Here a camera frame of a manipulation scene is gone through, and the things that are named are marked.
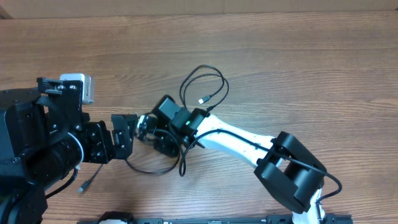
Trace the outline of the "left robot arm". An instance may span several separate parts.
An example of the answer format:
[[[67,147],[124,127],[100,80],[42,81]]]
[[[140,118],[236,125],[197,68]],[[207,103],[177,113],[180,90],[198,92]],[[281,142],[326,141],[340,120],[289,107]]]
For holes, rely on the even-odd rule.
[[[81,105],[77,89],[1,92],[1,223],[41,223],[47,199],[76,179],[81,163],[131,155],[137,116],[112,115],[108,131]]]

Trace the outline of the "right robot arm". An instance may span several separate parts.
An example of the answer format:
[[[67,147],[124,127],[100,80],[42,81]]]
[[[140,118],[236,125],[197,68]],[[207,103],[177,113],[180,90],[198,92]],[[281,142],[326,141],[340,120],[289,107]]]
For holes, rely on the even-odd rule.
[[[216,149],[248,163],[270,195],[292,211],[294,223],[323,223],[326,217],[319,199],[325,166],[293,135],[276,137],[247,132],[220,120],[210,110],[180,107],[163,96],[152,109],[169,125],[187,149]]]

